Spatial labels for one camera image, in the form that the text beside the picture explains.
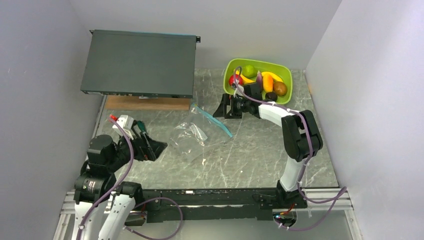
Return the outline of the clear zip top bag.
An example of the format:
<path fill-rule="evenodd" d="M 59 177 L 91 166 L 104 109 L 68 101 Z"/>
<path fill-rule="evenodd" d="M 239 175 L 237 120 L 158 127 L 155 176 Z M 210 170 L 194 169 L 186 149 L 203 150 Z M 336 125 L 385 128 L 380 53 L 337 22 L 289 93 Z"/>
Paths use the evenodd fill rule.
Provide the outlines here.
<path fill-rule="evenodd" d="M 188 115 L 171 131 L 169 144 L 190 163 L 232 138 L 233 134 L 221 121 L 193 103 Z"/>

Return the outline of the dark plum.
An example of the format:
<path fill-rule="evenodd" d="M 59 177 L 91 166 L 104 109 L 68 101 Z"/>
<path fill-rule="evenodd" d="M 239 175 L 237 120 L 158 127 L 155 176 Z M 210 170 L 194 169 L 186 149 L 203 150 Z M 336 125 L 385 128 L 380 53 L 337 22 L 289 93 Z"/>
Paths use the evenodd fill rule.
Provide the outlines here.
<path fill-rule="evenodd" d="M 275 92 L 271 91 L 265 94 L 266 102 L 276 102 L 277 100 L 278 100 L 278 95 Z"/>

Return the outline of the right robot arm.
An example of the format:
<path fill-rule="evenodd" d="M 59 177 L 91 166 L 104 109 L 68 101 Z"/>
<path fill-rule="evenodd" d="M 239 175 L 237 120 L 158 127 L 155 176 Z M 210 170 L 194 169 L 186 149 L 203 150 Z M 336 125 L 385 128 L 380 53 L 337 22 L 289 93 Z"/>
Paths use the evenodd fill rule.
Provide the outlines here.
<path fill-rule="evenodd" d="M 314 115 L 310 110 L 290 110 L 274 101 L 224 93 L 213 117 L 240 119 L 243 113 L 270 121 L 282 129 L 288 160 L 277 182 L 274 199 L 280 207 L 287 208 L 302 198 L 300 187 L 308 161 L 324 144 Z"/>

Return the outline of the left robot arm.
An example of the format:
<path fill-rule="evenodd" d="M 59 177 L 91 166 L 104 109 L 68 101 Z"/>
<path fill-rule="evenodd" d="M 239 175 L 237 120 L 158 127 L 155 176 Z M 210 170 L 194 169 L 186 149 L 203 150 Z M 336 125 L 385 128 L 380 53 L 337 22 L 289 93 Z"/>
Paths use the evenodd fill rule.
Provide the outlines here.
<path fill-rule="evenodd" d="M 74 240 L 114 240 L 132 210 L 145 201 L 141 184 L 117 179 L 115 172 L 126 164 L 158 159 L 167 143 L 143 132 L 114 142 L 102 134 L 90 141 L 79 177 L 74 183 Z"/>

